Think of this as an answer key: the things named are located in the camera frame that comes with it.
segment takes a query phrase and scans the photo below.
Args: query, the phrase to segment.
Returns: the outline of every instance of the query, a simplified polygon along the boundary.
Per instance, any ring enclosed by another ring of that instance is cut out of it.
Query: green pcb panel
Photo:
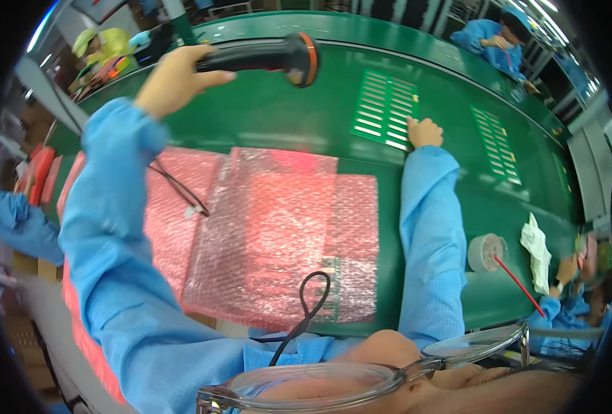
[[[559,174],[559,182],[561,183],[561,190],[564,192],[564,198],[566,199],[566,203],[568,205],[571,205],[573,203],[573,191],[570,187],[568,171],[566,170],[566,166],[564,166],[564,161],[555,153],[552,153],[552,158],[554,159],[556,171]]]
[[[501,181],[522,185],[515,164],[515,154],[511,151],[506,129],[492,113],[482,111],[470,105],[476,127],[490,163],[492,176]]]
[[[407,117],[417,118],[417,86],[376,71],[365,71],[356,102],[351,133],[411,151]]]

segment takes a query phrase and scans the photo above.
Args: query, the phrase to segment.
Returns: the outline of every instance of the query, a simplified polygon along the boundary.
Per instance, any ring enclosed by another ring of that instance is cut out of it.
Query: safety glasses
[[[381,364],[323,363],[273,366],[244,372],[198,391],[197,412],[327,413],[359,407],[420,376],[482,360],[512,343],[529,362],[529,323],[469,333],[426,346],[425,358],[405,368]]]

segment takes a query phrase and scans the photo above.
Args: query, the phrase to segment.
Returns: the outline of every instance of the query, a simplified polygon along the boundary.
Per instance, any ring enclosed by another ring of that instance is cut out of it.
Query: person's right hand
[[[559,263],[559,272],[557,272],[556,278],[562,285],[566,285],[573,279],[573,277],[575,277],[577,270],[578,255],[577,253],[573,253],[573,256],[561,260]]]
[[[407,136],[415,150],[426,145],[442,146],[444,142],[442,132],[444,130],[430,118],[419,122],[412,117],[407,117]]]
[[[481,46],[486,47],[496,47],[500,49],[508,49],[511,47],[511,44],[505,38],[495,35],[489,39],[481,39]]]
[[[136,106],[161,119],[184,107],[206,88],[235,79],[235,72],[195,72],[195,62],[214,50],[211,45],[182,46],[165,55],[136,95]]]

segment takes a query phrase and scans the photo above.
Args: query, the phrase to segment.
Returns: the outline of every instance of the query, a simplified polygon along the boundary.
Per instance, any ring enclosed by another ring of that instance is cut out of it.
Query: white tissue
[[[552,255],[545,246],[545,233],[539,228],[532,213],[529,213],[529,222],[522,226],[520,244],[531,253],[531,274],[534,281],[534,290],[543,295],[549,294],[548,275]]]

